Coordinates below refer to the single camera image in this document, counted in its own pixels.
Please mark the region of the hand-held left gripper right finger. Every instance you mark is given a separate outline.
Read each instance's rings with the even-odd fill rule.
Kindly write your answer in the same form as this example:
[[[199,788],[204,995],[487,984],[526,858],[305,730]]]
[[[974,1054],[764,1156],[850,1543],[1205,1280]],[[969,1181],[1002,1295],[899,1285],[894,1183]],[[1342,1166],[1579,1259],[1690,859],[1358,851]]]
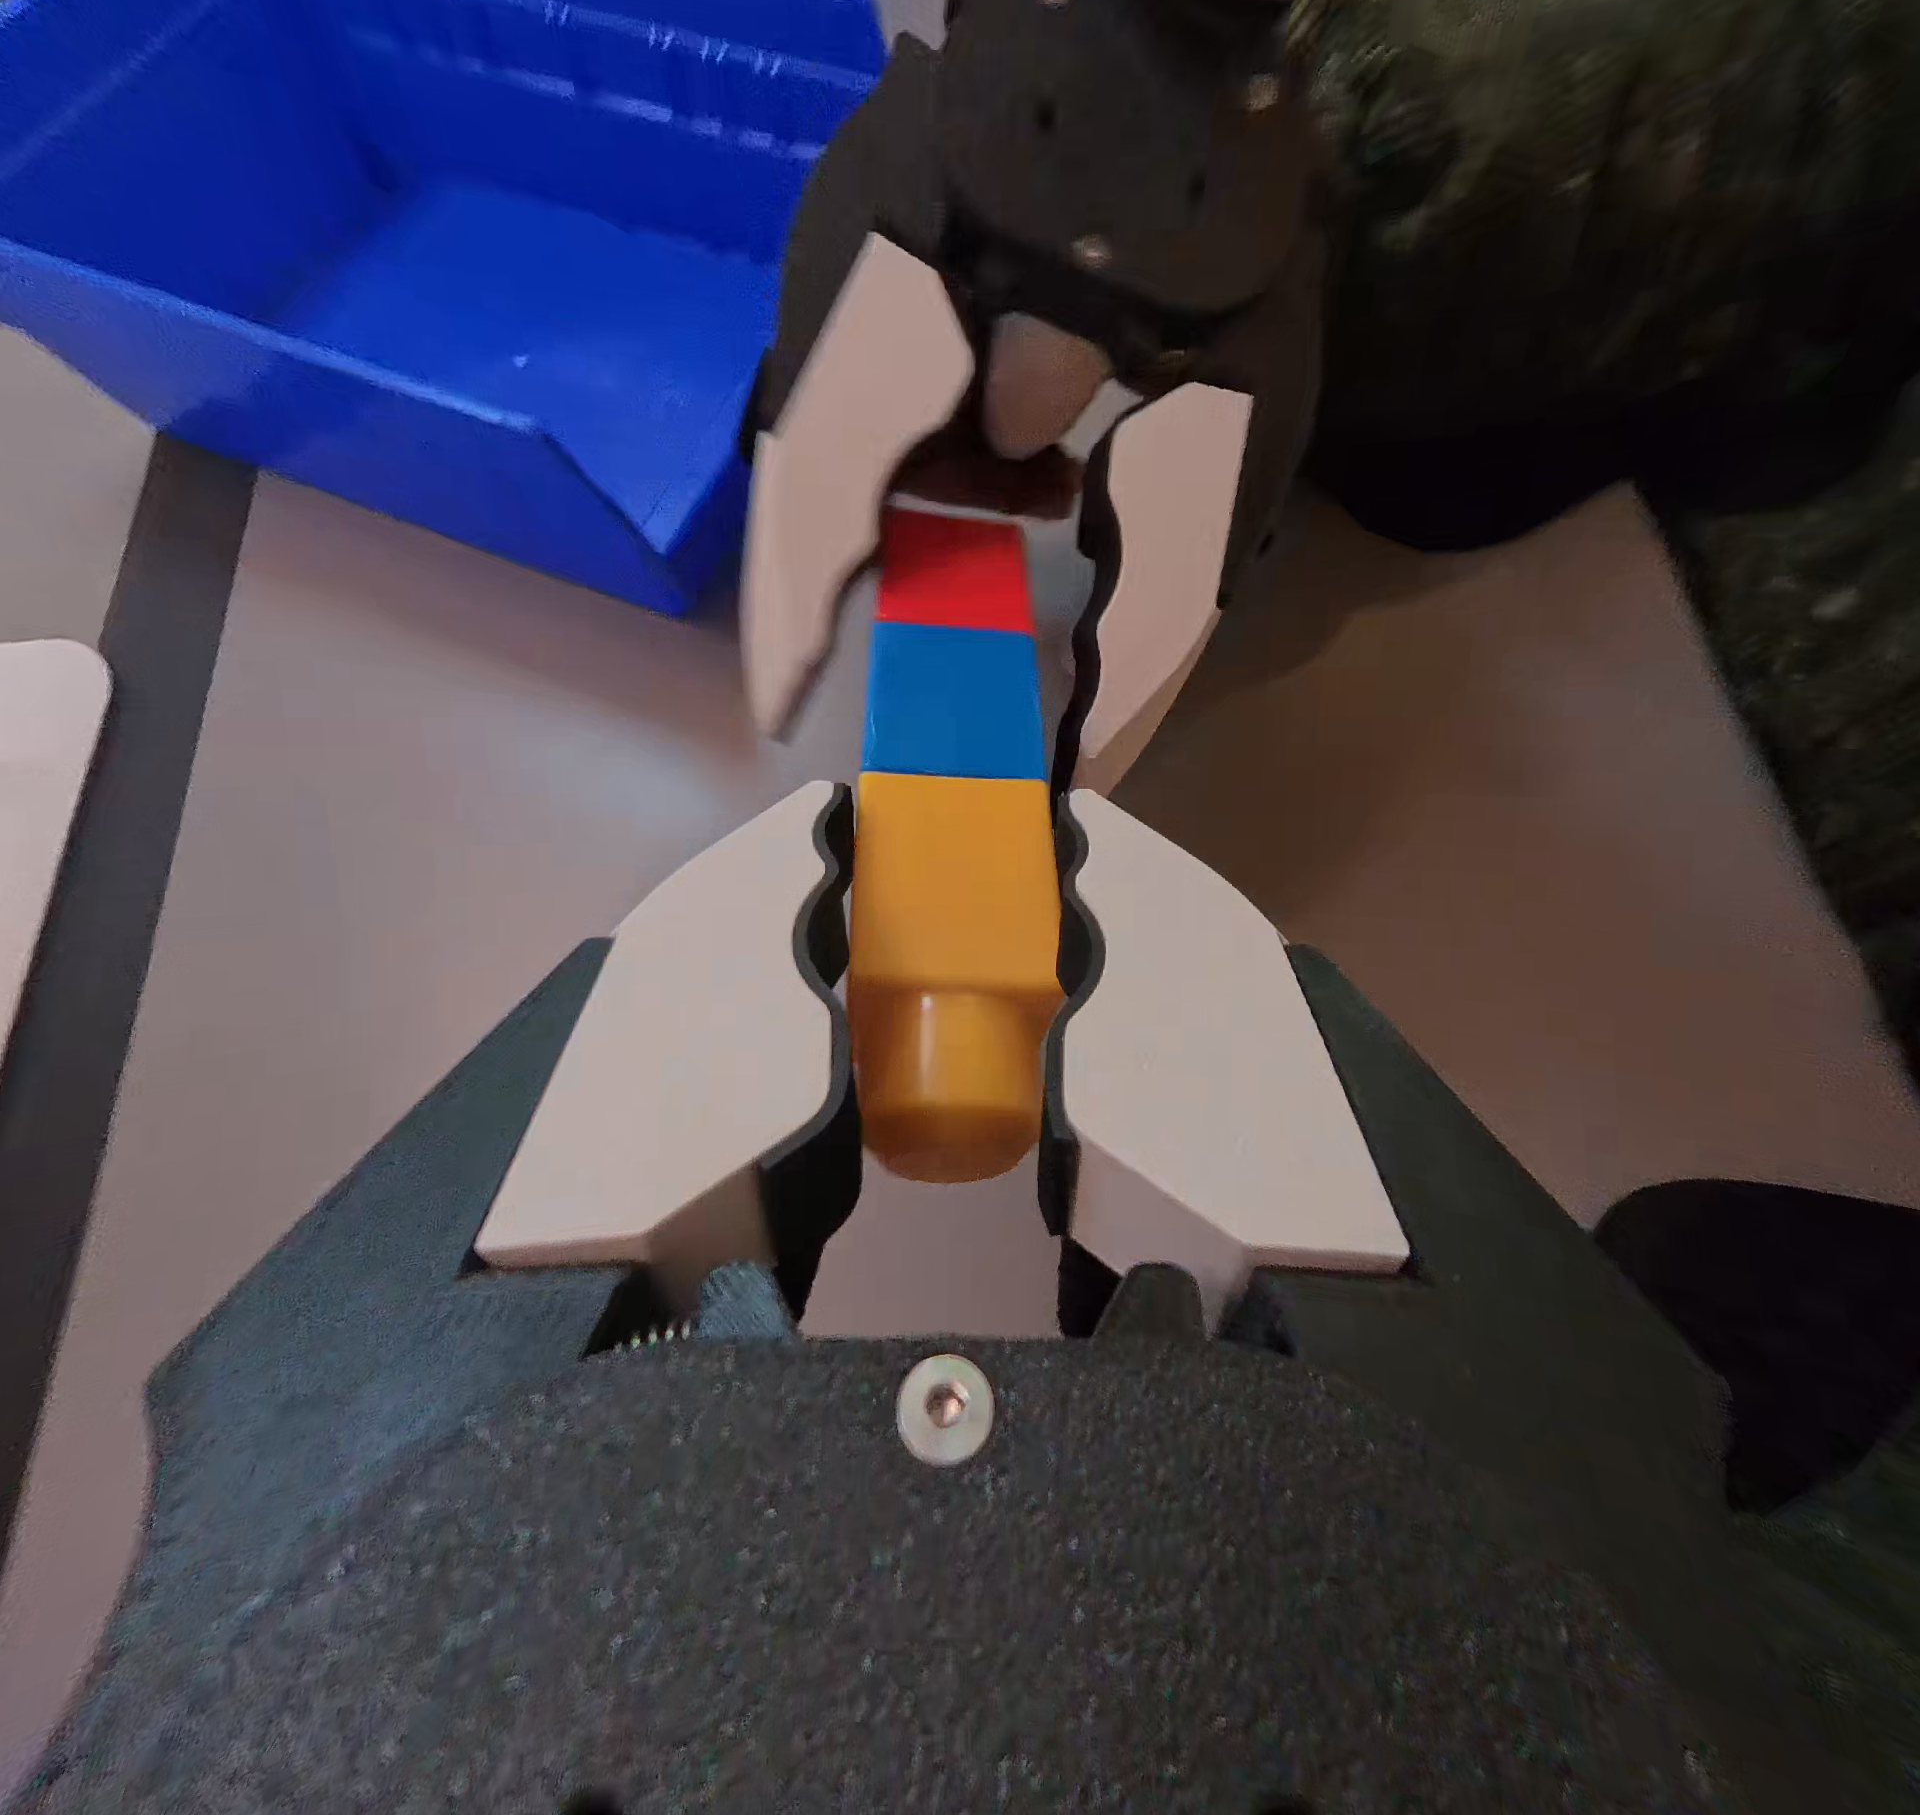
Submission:
[[[1059,817],[1038,1200],[1110,1271],[1390,1274],[1408,1241],[1277,926],[1117,802]]]

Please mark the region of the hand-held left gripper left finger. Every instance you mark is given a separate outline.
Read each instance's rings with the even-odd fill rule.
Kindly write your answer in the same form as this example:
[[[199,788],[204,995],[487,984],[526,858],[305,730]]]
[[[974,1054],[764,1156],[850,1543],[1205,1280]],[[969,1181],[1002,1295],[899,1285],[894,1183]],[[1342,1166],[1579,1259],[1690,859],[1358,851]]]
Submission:
[[[676,1312],[769,1268],[805,1313],[862,1188],[852,788],[813,781],[615,926],[484,1216],[494,1271],[643,1268]]]

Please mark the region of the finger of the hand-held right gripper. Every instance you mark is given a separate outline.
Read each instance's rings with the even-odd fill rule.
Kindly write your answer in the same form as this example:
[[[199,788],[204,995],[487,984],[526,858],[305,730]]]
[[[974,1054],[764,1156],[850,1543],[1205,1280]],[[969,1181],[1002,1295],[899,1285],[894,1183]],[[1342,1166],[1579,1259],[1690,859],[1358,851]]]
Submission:
[[[1166,722],[1220,622],[1252,397],[1188,383],[1095,448],[1078,527],[1092,584],[1071,632],[1051,784],[1107,796]]]
[[[974,348],[935,267],[870,234],[772,428],[758,431],[742,568],[747,703],[790,733],[879,542],[907,455],[946,428]]]

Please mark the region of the red mega block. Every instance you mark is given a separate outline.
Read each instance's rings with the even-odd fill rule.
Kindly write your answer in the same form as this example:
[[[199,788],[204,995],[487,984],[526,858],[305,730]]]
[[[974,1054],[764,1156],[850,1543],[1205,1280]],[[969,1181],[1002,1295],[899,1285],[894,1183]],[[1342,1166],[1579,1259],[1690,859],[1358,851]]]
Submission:
[[[891,504],[878,555],[876,619],[1032,637],[1023,529],[999,515]]]

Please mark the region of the blue mega block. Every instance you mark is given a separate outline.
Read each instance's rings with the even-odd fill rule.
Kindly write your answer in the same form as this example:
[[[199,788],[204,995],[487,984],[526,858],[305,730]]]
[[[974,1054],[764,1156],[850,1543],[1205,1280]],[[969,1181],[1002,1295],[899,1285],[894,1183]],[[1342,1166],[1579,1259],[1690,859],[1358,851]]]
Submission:
[[[1044,781],[1034,637],[1002,628],[876,624],[861,768]]]

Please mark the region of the orange mega block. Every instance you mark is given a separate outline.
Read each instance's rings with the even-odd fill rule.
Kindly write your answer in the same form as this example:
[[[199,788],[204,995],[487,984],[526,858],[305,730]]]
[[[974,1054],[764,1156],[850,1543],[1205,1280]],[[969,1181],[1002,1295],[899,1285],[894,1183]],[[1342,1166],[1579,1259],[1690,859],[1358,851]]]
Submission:
[[[1034,1147],[1060,923],[1044,781],[861,773],[847,1011],[865,1143],[891,1174],[999,1177]]]

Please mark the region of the blue plastic bin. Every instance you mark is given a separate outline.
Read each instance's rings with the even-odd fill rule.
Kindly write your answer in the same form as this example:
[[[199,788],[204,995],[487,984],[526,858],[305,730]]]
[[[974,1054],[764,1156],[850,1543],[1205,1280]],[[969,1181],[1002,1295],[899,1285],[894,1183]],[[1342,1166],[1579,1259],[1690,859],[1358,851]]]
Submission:
[[[148,428],[663,616],[878,0],[5,0],[5,322]]]

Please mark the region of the poster board stand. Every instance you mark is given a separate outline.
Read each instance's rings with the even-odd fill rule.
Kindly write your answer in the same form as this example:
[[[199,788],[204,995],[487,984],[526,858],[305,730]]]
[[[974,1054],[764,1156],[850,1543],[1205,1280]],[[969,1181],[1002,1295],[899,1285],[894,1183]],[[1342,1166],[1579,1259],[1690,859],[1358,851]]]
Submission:
[[[114,691],[69,638],[3,644],[3,1048],[28,991]]]

